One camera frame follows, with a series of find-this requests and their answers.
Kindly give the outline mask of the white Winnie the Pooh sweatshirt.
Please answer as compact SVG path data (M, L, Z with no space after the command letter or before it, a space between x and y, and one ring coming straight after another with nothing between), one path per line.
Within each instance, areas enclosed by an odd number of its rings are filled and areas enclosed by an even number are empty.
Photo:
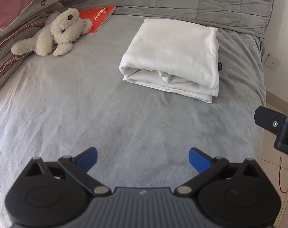
M145 19L122 56L124 81L212 103L219 94L217 28Z

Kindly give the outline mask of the grey bed sheet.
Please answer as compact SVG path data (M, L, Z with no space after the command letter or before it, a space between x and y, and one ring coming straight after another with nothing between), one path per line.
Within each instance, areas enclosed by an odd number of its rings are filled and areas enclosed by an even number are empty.
M31 55L0 90L0 227L5 196L32 157L98 150L90 175L110 188L171 187L195 176L197 147L231 162L259 158L265 105L263 45L219 29L219 95L211 104L124 82L119 63L143 17L113 15L63 57Z

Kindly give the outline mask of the folded grey quilt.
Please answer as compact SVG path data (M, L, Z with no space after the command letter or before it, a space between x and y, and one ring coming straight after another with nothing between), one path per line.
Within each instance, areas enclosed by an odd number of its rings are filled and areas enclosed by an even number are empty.
M0 31L0 90L13 73L33 53L34 35L64 11L60 2L25 17L8 29Z

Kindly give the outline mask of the white plush bear toy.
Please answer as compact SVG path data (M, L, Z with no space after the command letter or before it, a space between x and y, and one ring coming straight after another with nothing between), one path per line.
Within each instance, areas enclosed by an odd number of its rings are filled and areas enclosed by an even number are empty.
M62 13L52 14L35 35L13 44L11 52L14 55L23 55L35 52L45 57L52 54L55 57L69 53L73 43L80 36L87 34L93 24L89 19L81 19L75 8L68 8Z

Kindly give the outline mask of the red book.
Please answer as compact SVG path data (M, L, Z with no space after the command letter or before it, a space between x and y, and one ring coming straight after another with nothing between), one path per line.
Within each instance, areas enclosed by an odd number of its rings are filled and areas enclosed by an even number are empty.
M81 19L91 20L93 27L87 34L94 34L104 22L113 14L116 6L100 7L91 10L81 11Z

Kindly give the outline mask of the white wall socket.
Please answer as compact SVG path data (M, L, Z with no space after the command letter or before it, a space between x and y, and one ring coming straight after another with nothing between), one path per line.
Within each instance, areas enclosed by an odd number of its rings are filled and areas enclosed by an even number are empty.
M282 63L281 59L275 56L272 53L269 53L268 57L266 58L264 65L269 69L276 71L279 65Z

